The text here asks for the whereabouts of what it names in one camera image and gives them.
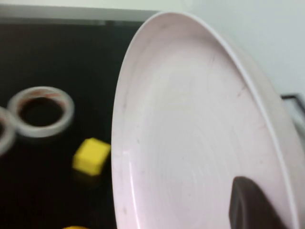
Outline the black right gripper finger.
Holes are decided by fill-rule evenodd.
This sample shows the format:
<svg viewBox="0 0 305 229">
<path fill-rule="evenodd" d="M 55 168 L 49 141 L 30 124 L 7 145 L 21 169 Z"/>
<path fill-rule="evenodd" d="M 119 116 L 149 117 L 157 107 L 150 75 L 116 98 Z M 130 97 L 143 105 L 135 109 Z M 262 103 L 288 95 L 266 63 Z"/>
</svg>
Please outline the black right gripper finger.
<svg viewBox="0 0 305 229">
<path fill-rule="evenodd" d="M 263 177 L 232 181 L 229 223 L 232 229 L 289 229 L 292 219 L 285 184 Z"/>
</svg>

